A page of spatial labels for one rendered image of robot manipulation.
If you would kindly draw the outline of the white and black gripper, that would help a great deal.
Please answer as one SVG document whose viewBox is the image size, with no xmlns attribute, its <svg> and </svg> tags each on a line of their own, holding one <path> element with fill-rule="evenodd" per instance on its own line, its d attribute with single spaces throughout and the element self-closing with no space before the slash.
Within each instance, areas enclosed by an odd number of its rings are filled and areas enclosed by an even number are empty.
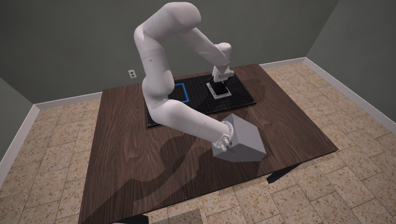
<svg viewBox="0 0 396 224">
<path fill-rule="evenodd" d="M 213 72 L 212 72 L 212 77 L 210 77 L 210 78 L 208 79 L 208 81 L 212 84 L 212 85 L 211 85 L 211 88 L 213 88 L 213 90 L 214 90 L 214 87 L 215 87 L 214 84 L 215 84 L 216 82 L 224 81 L 224 85 L 225 85 L 225 87 L 226 87 L 228 80 L 231 78 L 231 77 L 226 77 L 226 78 L 219 79 L 218 73 L 220 73 L 219 69 L 216 68 L 216 66 L 214 66 Z M 213 79 L 213 80 L 212 80 L 212 79 Z M 211 81 L 211 80 L 212 80 L 212 81 Z"/>
</svg>

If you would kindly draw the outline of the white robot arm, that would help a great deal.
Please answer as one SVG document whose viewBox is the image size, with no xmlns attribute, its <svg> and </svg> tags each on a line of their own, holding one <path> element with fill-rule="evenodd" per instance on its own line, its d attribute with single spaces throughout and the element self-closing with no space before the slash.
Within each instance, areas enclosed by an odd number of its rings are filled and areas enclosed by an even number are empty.
<svg viewBox="0 0 396 224">
<path fill-rule="evenodd" d="M 228 68 L 231 45 L 213 44 L 196 28 L 200 22 L 201 15 L 193 4 L 171 2 L 136 28 L 134 41 L 146 74 L 142 92 L 153 121 L 210 141 L 225 152 L 233 138 L 230 122 L 219 122 L 168 98 L 175 84 L 166 51 L 160 43 L 173 36 L 216 66 L 219 79 L 234 76 L 234 71 Z"/>
</svg>

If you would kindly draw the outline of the black perforated breadboard plate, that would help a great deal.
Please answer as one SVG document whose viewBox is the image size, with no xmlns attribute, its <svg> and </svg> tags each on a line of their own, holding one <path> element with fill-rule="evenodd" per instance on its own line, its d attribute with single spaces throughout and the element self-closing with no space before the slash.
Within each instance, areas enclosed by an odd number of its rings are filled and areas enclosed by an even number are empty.
<svg viewBox="0 0 396 224">
<path fill-rule="evenodd" d="M 212 77 L 212 74 L 174 80 L 174 84 L 183 83 L 185 86 L 189 99 L 189 102 L 184 102 L 185 105 L 204 115 L 208 115 L 256 104 L 254 98 L 235 73 L 234 76 L 228 80 L 226 85 L 231 96 L 215 100 L 206 85 L 209 83 L 208 79 L 210 77 Z M 173 92 L 168 95 L 168 98 L 178 100 L 180 102 L 186 101 L 187 99 L 183 85 L 175 85 Z M 153 121 L 149 114 L 147 105 L 146 113 L 148 128 L 161 125 Z"/>
</svg>

